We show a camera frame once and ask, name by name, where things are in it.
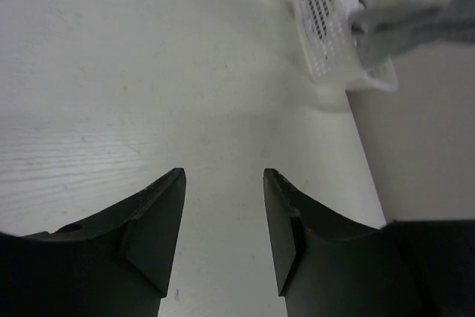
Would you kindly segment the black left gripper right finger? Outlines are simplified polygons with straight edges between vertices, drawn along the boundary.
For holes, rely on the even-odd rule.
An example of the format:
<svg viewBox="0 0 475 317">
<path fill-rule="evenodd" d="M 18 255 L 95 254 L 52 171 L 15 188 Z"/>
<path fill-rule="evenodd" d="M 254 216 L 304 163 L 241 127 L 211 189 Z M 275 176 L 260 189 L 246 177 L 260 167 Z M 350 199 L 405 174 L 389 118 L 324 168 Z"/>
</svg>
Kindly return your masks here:
<svg viewBox="0 0 475 317">
<path fill-rule="evenodd" d="M 289 316 L 472 316 L 474 222 L 375 229 L 263 173 L 279 296 Z"/>
</svg>

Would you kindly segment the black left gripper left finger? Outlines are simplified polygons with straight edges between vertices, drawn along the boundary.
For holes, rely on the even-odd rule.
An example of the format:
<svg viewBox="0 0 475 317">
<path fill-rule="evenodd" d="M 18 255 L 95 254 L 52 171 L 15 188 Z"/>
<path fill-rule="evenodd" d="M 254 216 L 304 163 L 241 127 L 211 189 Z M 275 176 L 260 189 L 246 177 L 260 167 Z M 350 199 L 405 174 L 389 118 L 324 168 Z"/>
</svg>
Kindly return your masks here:
<svg viewBox="0 0 475 317">
<path fill-rule="evenodd" d="M 186 194 L 175 168 L 56 232 L 1 235 L 3 316 L 156 316 Z"/>
</svg>

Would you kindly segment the grey tank top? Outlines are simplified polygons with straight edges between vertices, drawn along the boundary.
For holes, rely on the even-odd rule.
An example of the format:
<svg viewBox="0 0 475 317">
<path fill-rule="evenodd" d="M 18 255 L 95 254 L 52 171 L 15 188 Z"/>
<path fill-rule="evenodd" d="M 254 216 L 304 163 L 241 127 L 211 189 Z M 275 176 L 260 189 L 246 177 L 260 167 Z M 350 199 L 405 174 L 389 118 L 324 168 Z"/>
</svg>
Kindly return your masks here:
<svg viewBox="0 0 475 317">
<path fill-rule="evenodd" d="M 349 17 L 361 66 L 373 68 L 420 45 L 474 43 L 474 0 L 414 1 L 370 7 Z"/>
</svg>

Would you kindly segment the white plastic laundry basket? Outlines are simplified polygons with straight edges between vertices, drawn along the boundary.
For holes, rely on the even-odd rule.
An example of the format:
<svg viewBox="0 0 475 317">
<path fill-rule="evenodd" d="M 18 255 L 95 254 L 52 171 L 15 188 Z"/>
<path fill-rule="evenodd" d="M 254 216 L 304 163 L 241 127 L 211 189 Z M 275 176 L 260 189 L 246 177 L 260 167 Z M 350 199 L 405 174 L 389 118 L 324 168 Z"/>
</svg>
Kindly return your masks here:
<svg viewBox="0 0 475 317">
<path fill-rule="evenodd" d="M 396 91 L 399 83 L 390 60 L 365 70 L 356 53 L 340 0 L 288 0 L 292 7 L 313 84 L 348 91 Z M 368 7 L 372 0 L 363 0 Z"/>
</svg>

